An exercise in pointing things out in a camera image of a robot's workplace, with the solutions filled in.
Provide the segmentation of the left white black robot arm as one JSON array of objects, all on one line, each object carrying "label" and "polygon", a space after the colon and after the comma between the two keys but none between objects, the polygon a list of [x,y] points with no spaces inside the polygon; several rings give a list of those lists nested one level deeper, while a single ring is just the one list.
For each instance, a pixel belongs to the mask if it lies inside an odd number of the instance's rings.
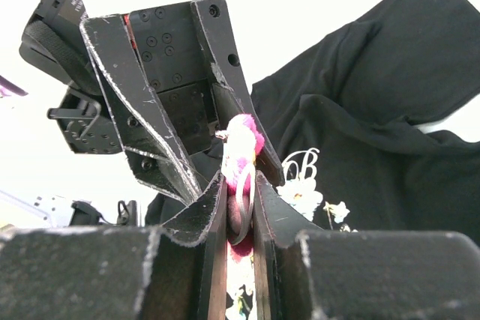
[{"label": "left white black robot arm", "polygon": [[223,143],[230,223],[251,226],[254,172],[284,179],[242,73],[225,0],[91,18],[83,0],[40,0],[21,57],[67,86],[48,111],[77,154],[123,153],[137,181],[185,205],[206,182],[196,155]]}]

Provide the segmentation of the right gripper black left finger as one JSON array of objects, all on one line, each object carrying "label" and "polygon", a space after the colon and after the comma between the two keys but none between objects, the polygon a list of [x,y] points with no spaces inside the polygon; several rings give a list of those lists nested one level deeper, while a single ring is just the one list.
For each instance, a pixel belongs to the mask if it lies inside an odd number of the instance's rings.
[{"label": "right gripper black left finger", "polygon": [[1,237],[3,319],[223,319],[226,195],[216,174],[159,226],[25,229]]}]

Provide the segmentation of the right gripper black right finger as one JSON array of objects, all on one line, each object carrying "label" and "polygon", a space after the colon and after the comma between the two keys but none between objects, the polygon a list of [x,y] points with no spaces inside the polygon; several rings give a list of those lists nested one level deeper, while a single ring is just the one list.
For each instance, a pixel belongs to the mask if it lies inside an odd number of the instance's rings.
[{"label": "right gripper black right finger", "polygon": [[465,235],[324,231],[262,173],[253,219],[260,319],[479,317],[479,248]]}]

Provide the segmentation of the pink flower brooch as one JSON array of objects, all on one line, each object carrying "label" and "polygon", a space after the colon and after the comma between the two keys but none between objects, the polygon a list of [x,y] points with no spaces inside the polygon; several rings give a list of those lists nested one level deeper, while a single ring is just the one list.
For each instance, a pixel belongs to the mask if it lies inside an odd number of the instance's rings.
[{"label": "pink flower brooch", "polygon": [[215,132],[223,143],[221,173],[227,184],[227,210],[232,237],[230,254],[235,263],[251,256],[253,241],[251,229],[255,195],[257,156],[265,144],[251,114],[234,116],[224,130]]}]

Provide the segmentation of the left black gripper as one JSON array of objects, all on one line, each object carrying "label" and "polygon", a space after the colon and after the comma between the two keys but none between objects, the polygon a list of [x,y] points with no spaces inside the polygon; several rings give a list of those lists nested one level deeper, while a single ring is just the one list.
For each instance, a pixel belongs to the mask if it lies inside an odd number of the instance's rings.
[{"label": "left black gripper", "polygon": [[226,0],[193,0],[83,20],[92,90],[48,111],[72,151],[124,152],[135,179],[184,204],[201,188],[188,155],[210,148],[239,113],[258,119]]}]

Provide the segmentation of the black floral print t-shirt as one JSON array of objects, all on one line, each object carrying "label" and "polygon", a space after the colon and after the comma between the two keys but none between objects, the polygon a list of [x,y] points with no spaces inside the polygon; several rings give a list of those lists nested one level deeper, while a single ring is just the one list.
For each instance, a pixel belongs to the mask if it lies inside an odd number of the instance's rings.
[{"label": "black floral print t-shirt", "polygon": [[[479,249],[479,143],[425,129],[478,95],[467,0],[382,0],[253,85],[283,180],[256,176],[324,231],[457,232]],[[254,214],[248,234],[228,279],[253,288],[260,319]]]}]

